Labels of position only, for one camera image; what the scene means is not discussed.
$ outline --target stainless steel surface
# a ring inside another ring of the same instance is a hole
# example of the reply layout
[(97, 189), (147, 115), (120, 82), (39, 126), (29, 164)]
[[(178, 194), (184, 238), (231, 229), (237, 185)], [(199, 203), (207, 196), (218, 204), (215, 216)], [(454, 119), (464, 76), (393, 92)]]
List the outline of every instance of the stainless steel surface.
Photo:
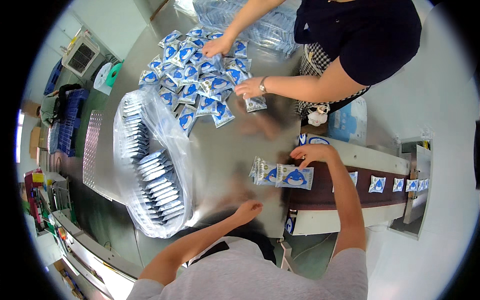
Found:
[[(412, 152), (411, 169), (412, 174), (416, 174), (416, 179), (430, 178), (430, 168), (432, 153), (430, 150), (417, 145), (416, 152)], [(428, 191), (409, 192), (407, 206), (405, 208), (405, 216), (403, 223), (410, 224), (416, 219), (423, 216), (427, 206)]]
[(117, 194), (113, 191), (106, 190), (101, 185), (96, 184), (96, 153), (98, 145), (98, 136), (100, 134), (100, 128), (102, 126), (103, 111), (93, 109), (90, 114), (90, 120), (88, 122), (87, 134), (85, 137), (84, 146), (84, 160), (82, 166), (83, 183), (100, 194), (101, 196), (112, 201), (113, 199), (121, 200)]
[[(107, 292), (114, 299), (127, 298), (143, 268), (102, 247), (75, 226), (61, 211), (52, 214), (55, 217), (55, 226), (66, 231), (65, 243), (75, 254), (74, 259), (101, 276), (103, 285), (98, 285), (97, 288)], [(92, 284), (99, 283), (90, 279)]]
[[(95, 157), (95, 186), (97, 189), (119, 194), (113, 180), (113, 119), (121, 98), (138, 88), (142, 70), (163, 49), (157, 43), (173, 30), (187, 33), (197, 24), (173, 8), (169, 1), (152, 23), (139, 36), (110, 93), (103, 113)], [(248, 57), (252, 59), (254, 76), (293, 75), (299, 64), (301, 49), (292, 57), (259, 48), (250, 43)], [(269, 237), (279, 238), (287, 215), (286, 197), (282, 190), (256, 186), (247, 177), (255, 156), (277, 162), (294, 147), (300, 132), (300, 120), (292, 116), (293, 101), (279, 96), (267, 98), (268, 109), (256, 113), (242, 112), (243, 101), (232, 95), (228, 100), (235, 120), (215, 128), (210, 116), (200, 117), (190, 134), (195, 165), (195, 207), (189, 225), (203, 226), (226, 216), (246, 197), (256, 197), (264, 203), (263, 213), (255, 227)], [(180, 112), (183, 105), (177, 108)]]

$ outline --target cardboard box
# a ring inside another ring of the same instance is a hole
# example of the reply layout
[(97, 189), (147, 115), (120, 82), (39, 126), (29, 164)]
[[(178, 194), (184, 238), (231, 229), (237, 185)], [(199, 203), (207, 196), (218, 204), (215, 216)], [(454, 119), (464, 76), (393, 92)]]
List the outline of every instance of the cardboard box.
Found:
[(30, 133), (30, 158), (36, 159), (36, 148), (40, 142), (40, 127), (34, 127)]

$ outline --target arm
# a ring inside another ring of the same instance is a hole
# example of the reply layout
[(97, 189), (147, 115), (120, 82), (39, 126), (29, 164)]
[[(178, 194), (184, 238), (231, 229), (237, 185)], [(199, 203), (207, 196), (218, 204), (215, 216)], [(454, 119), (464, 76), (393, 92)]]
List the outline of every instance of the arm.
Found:
[(262, 207), (260, 202), (249, 200), (225, 220), (176, 240), (153, 258), (138, 279), (152, 279), (166, 286), (175, 280), (177, 270), (184, 262), (201, 253), (233, 229), (253, 220), (261, 213)]
[(223, 36), (205, 44), (202, 49), (203, 54), (207, 57), (212, 57), (217, 53), (226, 55), (240, 32), (283, 2), (285, 0), (249, 0), (237, 13)]
[[(243, 95), (244, 99), (260, 96), (263, 94), (259, 89), (261, 80), (262, 77), (247, 79), (235, 87), (235, 93)], [(321, 77), (270, 76), (264, 85), (269, 93), (313, 103), (340, 101), (367, 87), (350, 78), (343, 70), (340, 58), (336, 58)]]
[(290, 156), (295, 159), (305, 157), (305, 160), (300, 164), (300, 169), (314, 160), (327, 162), (335, 186), (335, 204), (340, 218), (340, 232), (333, 256), (348, 248), (365, 250), (365, 225), (360, 199), (338, 152), (330, 145), (309, 144), (295, 148)]

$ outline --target hand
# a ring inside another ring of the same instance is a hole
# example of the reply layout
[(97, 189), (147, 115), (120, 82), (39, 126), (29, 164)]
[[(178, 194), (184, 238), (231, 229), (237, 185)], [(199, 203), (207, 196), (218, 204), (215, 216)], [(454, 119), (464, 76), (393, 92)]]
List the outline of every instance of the hand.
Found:
[(257, 200), (248, 200), (240, 205), (231, 218), (235, 220), (237, 227), (247, 224), (262, 212), (263, 207)]
[(202, 48), (202, 53), (207, 57), (212, 57), (218, 53), (222, 53), (222, 55), (225, 56), (230, 52), (234, 41), (235, 38), (232, 39), (223, 35), (219, 38), (208, 41)]
[(265, 92), (260, 90), (260, 82), (262, 82), (262, 79), (263, 77), (253, 77), (247, 79), (241, 84), (237, 85), (234, 88), (234, 91), (238, 96), (243, 95), (243, 99), (261, 96), (265, 94)]
[(335, 148), (330, 145), (325, 144), (308, 144), (299, 146), (290, 153), (290, 156), (293, 159), (301, 159), (302, 156), (304, 161), (299, 166), (299, 169), (303, 169), (308, 166), (309, 163), (313, 161), (326, 161), (330, 160), (334, 157), (334, 155), (338, 155)]

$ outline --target cable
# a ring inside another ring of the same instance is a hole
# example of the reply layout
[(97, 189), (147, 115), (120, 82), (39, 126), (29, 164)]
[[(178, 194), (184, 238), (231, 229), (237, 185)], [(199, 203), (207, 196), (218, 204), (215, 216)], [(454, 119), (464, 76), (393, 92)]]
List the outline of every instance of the cable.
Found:
[(314, 246), (312, 246), (312, 247), (310, 247), (310, 248), (308, 248), (308, 249), (303, 250), (302, 252), (300, 252), (299, 254), (297, 254), (297, 256), (295, 256), (295, 257), (293, 258), (293, 260), (295, 260), (295, 259), (296, 259), (297, 257), (299, 257), (300, 255), (304, 254), (304, 253), (307, 252), (308, 250), (311, 250), (311, 249), (315, 248), (316, 246), (321, 245), (321, 244), (322, 244), (324, 241), (326, 241), (332, 234), (333, 234), (333, 233), (330, 233), (330, 234), (328, 235), (328, 237), (326, 237), (326, 238), (325, 238), (323, 241), (321, 241), (320, 243), (318, 243), (318, 244), (316, 244), (316, 245), (314, 245)]
[(59, 173), (60, 174), (60, 171), (59, 171), (59, 160), (60, 160), (60, 171), (61, 171), (61, 159), (60, 159), (60, 156), (57, 157), (57, 161), (55, 162), (55, 172)]

